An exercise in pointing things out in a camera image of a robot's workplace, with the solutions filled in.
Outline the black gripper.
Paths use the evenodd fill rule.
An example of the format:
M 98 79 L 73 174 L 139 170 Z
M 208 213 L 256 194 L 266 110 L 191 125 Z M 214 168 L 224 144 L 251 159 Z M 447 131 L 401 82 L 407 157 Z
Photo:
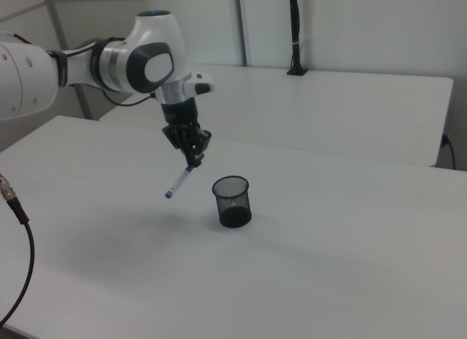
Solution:
M 200 129 L 195 98 L 175 104 L 161 104 L 166 126 L 163 134 L 185 156 L 188 165 L 201 165 L 212 134 Z

